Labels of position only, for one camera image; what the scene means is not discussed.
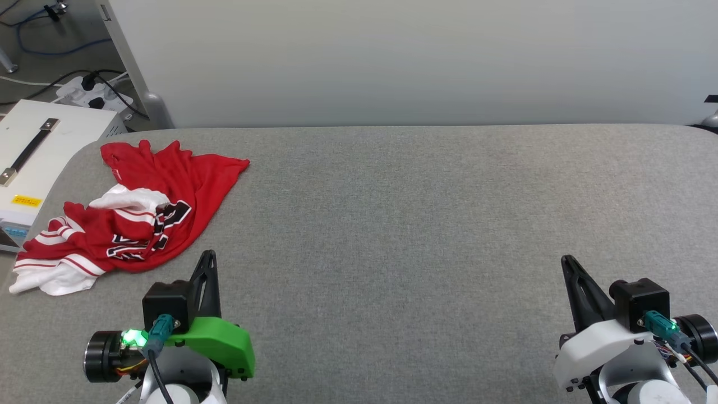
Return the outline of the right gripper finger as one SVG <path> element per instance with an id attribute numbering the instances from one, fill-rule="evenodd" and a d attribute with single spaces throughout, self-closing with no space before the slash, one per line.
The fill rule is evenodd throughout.
<path id="1" fill-rule="evenodd" d="M 587 273 L 573 255 L 564 255 L 561 257 L 561 268 L 567 289 L 574 329 L 575 332 L 578 333 L 584 329 L 584 281 Z"/>
<path id="2" fill-rule="evenodd" d="M 585 277 L 583 291 L 585 293 L 583 298 L 584 329 L 604 320 L 614 319 L 615 309 L 613 302 L 589 273 Z"/>

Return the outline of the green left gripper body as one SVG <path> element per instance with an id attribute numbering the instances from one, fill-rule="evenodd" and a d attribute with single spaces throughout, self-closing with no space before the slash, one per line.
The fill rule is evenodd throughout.
<path id="1" fill-rule="evenodd" d="M 163 348 L 155 353 L 159 362 L 169 349 L 189 348 L 224 370 L 229 378 L 254 377 L 255 355 L 248 332 L 217 317 L 199 317 L 186 333 L 169 332 L 152 325 L 149 330 L 129 328 L 115 332 L 96 332 L 84 354 L 84 373 L 90 383 L 117 383 L 123 377 L 137 379 L 151 370 L 147 348 Z"/>

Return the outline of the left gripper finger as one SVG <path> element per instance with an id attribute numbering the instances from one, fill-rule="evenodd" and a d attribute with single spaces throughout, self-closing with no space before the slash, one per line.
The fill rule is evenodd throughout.
<path id="1" fill-rule="evenodd" d="M 212 315 L 212 250 L 202 252 L 191 276 L 197 315 Z"/>
<path id="2" fill-rule="evenodd" d="M 220 302 L 220 291 L 219 291 L 219 277 L 218 277 L 218 263 L 217 256 L 214 250 L 212 250 L 212 315 L 197 315 L 198 317 L 222 317 L 221 302 Z"/>

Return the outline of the white power strip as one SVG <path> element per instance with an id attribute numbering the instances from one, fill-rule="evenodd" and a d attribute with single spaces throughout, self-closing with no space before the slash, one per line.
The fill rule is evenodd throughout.
<path id="1" fill-rule="evenodd" d="M 95 108 L 118 113 L 124 121 L 130 120 L 134 113 L 129 107 L 135 105 L 133 98 L 116 94 L 110 86 L 98 77 L 77 76 L 56 90 L 54 103 L 72 107 Z"/>

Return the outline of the white partition panel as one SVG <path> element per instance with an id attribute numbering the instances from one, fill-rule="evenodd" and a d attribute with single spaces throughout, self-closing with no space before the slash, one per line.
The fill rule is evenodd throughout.
<path id="1" fill-rule="evenodd" d="M 96 0 L 160 128 L 690 125 L 718 0 Z"/>

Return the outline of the red white basketball jersey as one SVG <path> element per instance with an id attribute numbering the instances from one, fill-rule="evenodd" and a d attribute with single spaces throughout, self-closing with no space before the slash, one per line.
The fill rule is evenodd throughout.
<path id="1" fill-rule="evenodd" d="M 63 214 L 24 243 L 11 294 L 39 289 L 49 296 L 87 291 L 103 274 L 158 268 L 205 230 L 247 159 L 198 154 L 173 141 L 152 151 L 109 143 L 101 157 L 116 185 L 88 205 L 66 202 Z"/>

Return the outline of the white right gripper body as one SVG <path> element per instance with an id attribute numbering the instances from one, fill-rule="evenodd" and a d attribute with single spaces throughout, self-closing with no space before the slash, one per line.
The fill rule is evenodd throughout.
<path id="1" fill-rule="evenodd" d="M 700 315 L 668 319 L 645 314 L 646 332 L 633 333 L 604 320 L 565 337 L 553 375 L 565 391 L 679 391 L 672 368 L 684 366 L 704 391 L 718 391 L 713 360 L 698 353 L 718 333 Z"/>

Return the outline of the white equipment box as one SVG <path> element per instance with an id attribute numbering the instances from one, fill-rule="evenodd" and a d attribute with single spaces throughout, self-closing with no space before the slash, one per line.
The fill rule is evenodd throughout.
<path id="1" fill-rule="evenodd" d="M 43 199 L 44 203 L 62 169 L 77 151 L 93 141 L 127 131 L 123 118 L 115 112 L 21 100 L 10 112 L 0 113 L 0 173 L 15 161 L 47 118 L 59 118 L 56 128 L 10 186 L 0 187 L 0 251 L 3 253 L 20 251 L 41 208 L 12 205 L 15 195 Z"/>

